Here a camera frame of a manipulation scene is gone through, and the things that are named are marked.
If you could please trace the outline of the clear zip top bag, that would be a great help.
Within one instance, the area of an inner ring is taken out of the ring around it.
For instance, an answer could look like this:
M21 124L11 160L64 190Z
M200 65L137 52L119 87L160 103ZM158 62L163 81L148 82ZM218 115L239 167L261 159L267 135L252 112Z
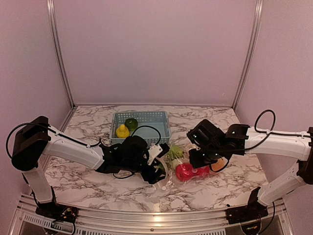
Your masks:
M158 169L165 171L165 178L156 183L156 187L160 190L169 190L190 181L204 180L216 175L224 166L226 159L220 158L211 166L193 168L187 153L180 146L173 144L157 166Z

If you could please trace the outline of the red fake apple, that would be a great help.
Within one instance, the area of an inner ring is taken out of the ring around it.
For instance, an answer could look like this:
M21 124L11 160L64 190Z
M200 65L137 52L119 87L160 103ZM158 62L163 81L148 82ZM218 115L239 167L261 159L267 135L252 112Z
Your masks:
M181 182L186 182L191 180L195 173L193 172L193 167L189 163L183 163L176 167L175 169L176 177Z

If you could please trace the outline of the green fake pear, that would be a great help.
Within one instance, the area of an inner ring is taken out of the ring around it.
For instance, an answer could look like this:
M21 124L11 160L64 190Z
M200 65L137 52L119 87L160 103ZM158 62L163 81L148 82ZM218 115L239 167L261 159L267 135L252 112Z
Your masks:
M180 159L184 157L184 151L178 145L171 145L168 156L170 160Z

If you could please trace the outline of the light blue plastic basket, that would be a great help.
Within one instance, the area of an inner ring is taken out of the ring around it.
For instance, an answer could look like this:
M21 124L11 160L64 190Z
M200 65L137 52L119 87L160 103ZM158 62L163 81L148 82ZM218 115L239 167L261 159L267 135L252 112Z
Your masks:
M170 142L171 129L169 118L166 111L141 111L141 112L118 112L112 117L110 130L110 140L112 144L122 143L124 139L116 136L116 130L124 124L128 118L135 118L138 121L139 129L130 132L131 135L137 135L143 138L148 145L155 143Z

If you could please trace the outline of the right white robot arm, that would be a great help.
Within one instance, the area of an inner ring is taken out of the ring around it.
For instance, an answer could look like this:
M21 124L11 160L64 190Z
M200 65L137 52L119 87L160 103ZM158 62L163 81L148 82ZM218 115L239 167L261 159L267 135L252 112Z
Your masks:
M189 151L193 168L216 163L219 158L230 160L233 155L269 154L296 159L284 174L250 195L242 215L253 219L276 199L295 189L313 183L313 129L307 132L275 132L257 130L246 124L233 124L223 132L209 120L202 120L187 133L188 139L198 149Z

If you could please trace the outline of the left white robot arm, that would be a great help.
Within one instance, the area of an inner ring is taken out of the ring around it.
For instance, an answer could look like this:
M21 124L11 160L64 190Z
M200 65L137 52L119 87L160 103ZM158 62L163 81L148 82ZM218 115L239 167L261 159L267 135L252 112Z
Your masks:
M44 116L16 126L8 134L8 140L12 134L15 135L13 149L9 150L9 143L5 144L11 164L21 171L35 200L52 218L60 216L62 207L56 203L54 190L39 167L43 155L79 163L103 174L117 174L122 170L132 175L139 173L152 185L166 178L166 169L158 165L170 148L160 141L149 146L142 137L133 135L111 146L102 142L92 145L65 135Z

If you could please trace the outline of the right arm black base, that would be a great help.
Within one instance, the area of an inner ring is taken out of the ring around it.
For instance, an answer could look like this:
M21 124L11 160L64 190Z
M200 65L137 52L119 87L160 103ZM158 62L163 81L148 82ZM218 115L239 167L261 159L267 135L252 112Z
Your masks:
M245 206L228 208L225 211L229 224L257 220L268 216L267 206L262 205L258 201L258 192L260 189L260 187L257 187L251 192L248 203Z

